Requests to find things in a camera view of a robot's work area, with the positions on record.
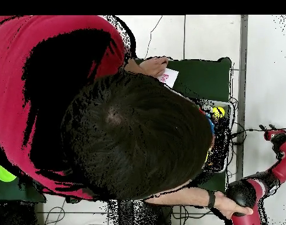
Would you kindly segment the person's right hand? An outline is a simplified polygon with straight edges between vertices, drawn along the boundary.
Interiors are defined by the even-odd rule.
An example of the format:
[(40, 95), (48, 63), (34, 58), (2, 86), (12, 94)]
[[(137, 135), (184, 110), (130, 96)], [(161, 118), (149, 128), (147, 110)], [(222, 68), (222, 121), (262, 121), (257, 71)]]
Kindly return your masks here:
[(253, 214), (253, 210), (251, 208), (239, 206), (235, 201), (226, 197), (222, 192), (215, 192), (214, 195), (214, 208), (229, 220), (234, 213), (241, 213), (245, 215)]

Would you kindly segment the person's left hand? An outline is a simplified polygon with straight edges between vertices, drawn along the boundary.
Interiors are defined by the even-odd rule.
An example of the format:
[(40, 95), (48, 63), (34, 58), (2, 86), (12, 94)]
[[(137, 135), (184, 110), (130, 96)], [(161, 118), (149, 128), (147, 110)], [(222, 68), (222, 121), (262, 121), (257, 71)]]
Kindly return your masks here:
[(153, 57), (148, 60), (144, 60), (139, 64), (139, 67), (142, 69), (143, 74), (147, 76), (152, 76), (158, 78), (162, 76), (165, 72), (165, 69), (168, 66), (167, 57)]

